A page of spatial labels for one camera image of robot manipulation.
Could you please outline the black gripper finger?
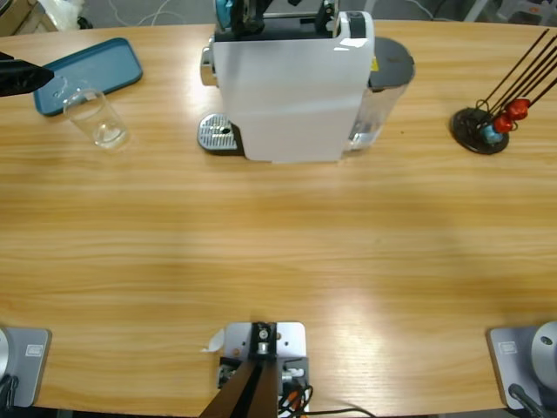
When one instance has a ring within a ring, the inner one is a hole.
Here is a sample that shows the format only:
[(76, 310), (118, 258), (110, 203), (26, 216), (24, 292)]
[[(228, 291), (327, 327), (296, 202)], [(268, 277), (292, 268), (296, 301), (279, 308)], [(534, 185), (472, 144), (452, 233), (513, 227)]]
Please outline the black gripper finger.
[(0, 97), (32, 93), (53, 78), (52, 70), (1, 53)]

